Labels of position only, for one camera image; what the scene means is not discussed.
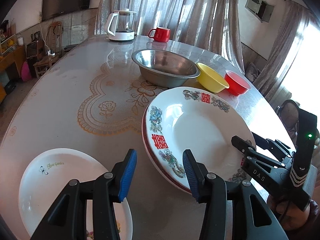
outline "white cable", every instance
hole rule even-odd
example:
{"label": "white cable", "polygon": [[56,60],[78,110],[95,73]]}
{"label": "white cable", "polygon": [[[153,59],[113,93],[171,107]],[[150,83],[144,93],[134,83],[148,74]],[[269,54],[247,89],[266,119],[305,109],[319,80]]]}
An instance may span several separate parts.
{"label": "white cable", "polygon": [[43,41],[44,41],[44,44],[45,44],[45,46],[48,48],[48,50],[49,50],[49,47],[47,46],[47,44],[45,43],[45,39],[44,39],[44,37],[43,37],[43,33],[42,33],[42,28],[41,28],[41,22],[39,23],[40,24],[40,29],[41,29],[41,35],[42,35],[42,38],[43,38]]}

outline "kettle handle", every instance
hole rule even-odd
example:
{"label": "kettle handle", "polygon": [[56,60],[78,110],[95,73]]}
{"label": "kettle handle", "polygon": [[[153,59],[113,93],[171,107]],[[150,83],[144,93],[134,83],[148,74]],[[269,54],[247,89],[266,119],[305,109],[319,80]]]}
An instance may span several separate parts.
{"label": "kettle handle", "polygon": [[[110,13],[106,25],[104,26],[104,31],[112,36],[116,35],[116,27],[118,22],[118,15],[117,13]],[[113,18],[116,17],[116,23],[112,24]]]}

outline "metal screw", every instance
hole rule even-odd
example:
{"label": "metal screw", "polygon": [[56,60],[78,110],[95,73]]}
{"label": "metal screw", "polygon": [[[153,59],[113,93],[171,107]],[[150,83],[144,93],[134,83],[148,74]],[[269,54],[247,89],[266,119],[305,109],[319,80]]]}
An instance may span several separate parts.
{"label": "metal screw", "polygon": [[214,173],[212,173],[212,172],[209,172],[208,174],[207,174],[207,178],[208,179],[215,179],[217,176],[216,176],[216,174],[214,174]]}
{"label": "metal screw", "polygon": [[243,180],[242,181],[242,185],[245,186],[245,187],[249,187],[251,185],[251,182],[248,181],[248,180]]}
{"label": "metal screw", "polygon": [[78,181],[76,179],[72,179],[72,180],[69,181],[69,185],[70,186],[75,186],[77,184],[78,184]]}
{"label": "metal screw", "polygon": [[103,175],[103,177],[105,177],[106,179],[111,179],[113,177],[112,172],[107,172]]}

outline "red chinese character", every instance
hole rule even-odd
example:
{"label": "red chinese character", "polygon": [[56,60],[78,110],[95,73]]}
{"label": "red chinese character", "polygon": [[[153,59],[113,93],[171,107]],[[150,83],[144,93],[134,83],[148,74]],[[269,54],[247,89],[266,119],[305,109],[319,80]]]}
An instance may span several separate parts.
{"label": "red chinese character", "polygon": [[152,134],[152,139],[155,143],[155,147],[157,149],[165,149],[168,148],[167,143],[165,142],[164,136],[163,135],[158,135],[158,134]]}
{"label": "red chinese character", "polygon": [[210,104],[210,95],[201,93],[201,101]]}

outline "red mug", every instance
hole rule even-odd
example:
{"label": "red mug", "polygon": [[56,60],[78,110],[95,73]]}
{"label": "red mug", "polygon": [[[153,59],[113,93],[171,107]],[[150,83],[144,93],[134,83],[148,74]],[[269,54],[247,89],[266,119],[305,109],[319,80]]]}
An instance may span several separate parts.
{"label": "red mug", "polygon": [[[150,36],[152,31],[156,31],[154,36]],[[156,29],[152,29],[149,31],[148,34],[149,38],[153,38],[155,41],[158,42],[168,42],[170,37],[170,29],[166,29],[163,27],[157,27]]]}

